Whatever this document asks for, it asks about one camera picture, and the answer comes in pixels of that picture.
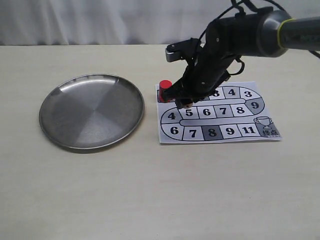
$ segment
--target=metal plate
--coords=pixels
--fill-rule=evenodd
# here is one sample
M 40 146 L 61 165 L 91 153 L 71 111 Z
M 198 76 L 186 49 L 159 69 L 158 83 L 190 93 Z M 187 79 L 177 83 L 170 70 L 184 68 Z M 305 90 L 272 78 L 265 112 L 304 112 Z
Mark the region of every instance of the metal plate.
M 54 89 L 39 111 L 42 131 L 73 150 L 100 149 L 127 137 L 144 115 L 142 94 L 128 80 L 106 74 L 71 79 Z

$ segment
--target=trophy icon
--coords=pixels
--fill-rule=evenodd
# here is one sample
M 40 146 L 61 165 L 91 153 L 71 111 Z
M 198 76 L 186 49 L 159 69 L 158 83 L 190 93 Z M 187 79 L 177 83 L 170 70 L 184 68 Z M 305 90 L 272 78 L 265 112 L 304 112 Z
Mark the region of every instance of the trophy icon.
M 272 119 L 268 116 L 259 116 L 253 120 L 257 124 L 264 125 L 263 129 L 272 129 L 269 127 L 270 124 L 273 123 Z

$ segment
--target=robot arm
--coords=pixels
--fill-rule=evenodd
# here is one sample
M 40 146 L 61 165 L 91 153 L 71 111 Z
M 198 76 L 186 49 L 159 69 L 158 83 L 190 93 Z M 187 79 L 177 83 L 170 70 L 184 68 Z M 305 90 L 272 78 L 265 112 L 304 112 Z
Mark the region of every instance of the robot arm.
M 196 38 L 167 46 L 168 62 L 186 60 L 188 66 L 177 82 L 161 91 L 164 102 L 174 99 L 178 109 L 189 108 L 214 94 L 220 84 L 244 70 L 242 56 L 276 58 L 288 49 L 320 51 L 320 17 L 292 19 L 284 10 L 256 8 L 249 0 L 243 2 L 255 13 L 245 14 L 231 2 L 239 13 L 210 22 L 203 47 Z M 239 73 L 228 72 L 233 61 L 241 63 Z

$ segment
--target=yellow ring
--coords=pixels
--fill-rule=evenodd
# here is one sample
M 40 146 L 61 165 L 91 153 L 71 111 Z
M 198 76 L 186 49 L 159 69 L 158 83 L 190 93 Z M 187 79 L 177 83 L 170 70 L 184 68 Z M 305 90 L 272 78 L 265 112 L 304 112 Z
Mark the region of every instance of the yellow ring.
M 280 26 L 278 27 L 278 30 L 277 30 L 277 32 L 276 32 L 276 39 L 277 39 L 277 41 L 278 41 L 278 46 L 280 47 L 280 48 L 284 48 L 282 45 L 281 45 L 281 43 L 280 43 L 280 30 L 281 30 L 281 28 L 283 27 L 283 25 L 285 24 L 285 23 L 287 23 L 287 22 L 289 22 L 289 21 L 292 21 L 292 20 L 295 20 L 295 19 L 293 19 L 293 18 L 290 18 L 290 19 L 287 19 L 287 20 L 285 20 L 285 21 L 283 21 L 283 22 L 281 22 L 281 24 L 280 24 Z

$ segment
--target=printed number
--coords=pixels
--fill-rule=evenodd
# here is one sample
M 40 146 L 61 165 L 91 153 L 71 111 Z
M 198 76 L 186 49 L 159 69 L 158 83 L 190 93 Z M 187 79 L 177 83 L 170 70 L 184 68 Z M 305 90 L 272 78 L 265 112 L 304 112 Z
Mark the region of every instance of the printed number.
M 213 94 L 213 96 L 214 96 L 214 97 L 219 97 L 219 96 L 220 96 L 219 91 L 216 90 L 215 93 Z
M 196 136 L 197 130 L 189 130 L 189 133 L 192 133 L 191 137 L 194 138 Z
M 191 109 L 185 110 L 185 115 L 187 115 L 189 117 L 192 116 L 193 115 L 192 110 Z
M 209 129 L 209 136 L 210 136 L 210 137 L 215 137 L 215 136 L 217 136 L 216 130 L 214 130 L 214 129 Z
M 222 110 L 222 114 L 226 114 L 226 108 L 225 107 L 220 107 L 220 110 Z
M 252 126 L 250 126 L 250 127 L 248 127 L 248 128 L 243 127 L 242 129 L 244 130 L 244 132 L 245 132 L 246 134 L 249 134 L 250 132 L 251 132 L 252 134 L 255 134 L 255 130 L 252 128 Z
M 236 108 L 236 110 L 238 111 L 238 114 L 244 114 L 245 113 L 245 110 L 241 106 L 238 106 Z
M 235 96 L 235 95 L 236 95 L 235 90 L 231 89 L 231 90 L 229 91 L 229 94 L 231 94 L 232 96 Z
M 226 132 L 229 134 L 229 135 L 232 135 L 232 134 L 235 134 L 235 130 L 233 130 L 232 128 L 228 127 L 225 129 Z
M 168 116 L 168 119 L 175 120 L 175 119 L 176 119 L 175 114 L 174 114 L 173 112 L 172 112 L 172 113 L 170 113 L 170 115 Z
M 209 111 L 209 109 L 203 109 L 203 114 L 209 116 L 211 112 Z
M 259 104 L 258 104 L 257 102 L 255 102 L 255 101 L 251 103 L 251 106 L 252 106 L 254 109 L 259 108 Z
M 251 92 L 249 92 L 249 91 L 245 91 L 244 94 L 245 94 L 245 96 L 246 96 L 247 98 L 252 97 L 252 94 L 251 94 Z
M 170 129 L 170 132 L 174 135 L 178 134 L 179 131 L 178 131 L 178 128 L 176 126 L 173 126 L 171 129 Z

